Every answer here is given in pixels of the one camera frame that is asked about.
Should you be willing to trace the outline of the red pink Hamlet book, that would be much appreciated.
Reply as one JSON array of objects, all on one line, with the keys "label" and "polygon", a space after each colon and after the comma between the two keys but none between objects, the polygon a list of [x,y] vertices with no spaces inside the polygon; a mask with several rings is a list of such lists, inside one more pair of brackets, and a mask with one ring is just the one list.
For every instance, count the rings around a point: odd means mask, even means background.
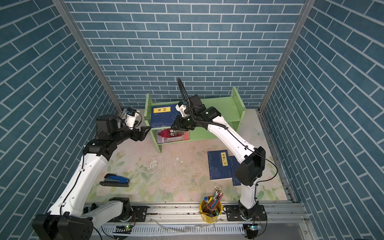
[{"label": "red pink Hamlet book", "polygon": [[190,140],[189,131],[177,131],[172,129],[157,130],[157,144],[167,144]]}]

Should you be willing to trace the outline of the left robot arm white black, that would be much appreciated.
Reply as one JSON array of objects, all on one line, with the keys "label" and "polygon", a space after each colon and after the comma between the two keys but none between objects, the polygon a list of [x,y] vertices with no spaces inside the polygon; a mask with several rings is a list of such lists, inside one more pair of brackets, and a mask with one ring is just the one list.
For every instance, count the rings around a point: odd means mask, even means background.
[{"label": "left robot arm white black", "polygon": [[36,215],[32,227],[41,240],[88,240],[112,219],[131,222],[136,216],[128,198],[112,198],[84,213],[86,199],[101,170],[117,146],[126,140],[143,141],[150,127],[140,127],[141,114],[127,109],[125,118],[103,115],[96,119],[97,132],[83,150],[82,160],[66,188],[47,213]]}]

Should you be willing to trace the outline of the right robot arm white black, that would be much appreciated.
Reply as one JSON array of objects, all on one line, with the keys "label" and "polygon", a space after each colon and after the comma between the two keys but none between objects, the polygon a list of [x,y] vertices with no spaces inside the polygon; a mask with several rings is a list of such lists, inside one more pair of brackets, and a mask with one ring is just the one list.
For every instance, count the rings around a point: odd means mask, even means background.
[{"label": "right robot arm white black", "polygon": [[235,171],[241,183],[239,211],[245,220],[250,220],[263,211],[256,197],[257,182],[265,169],[266,153],[242,138],[215,108],[206,108],[199,96],[184,97],[175,106],[180,113],[171,129],[193,131],[200,127],[214,134],[234,154],[240,166]]}]

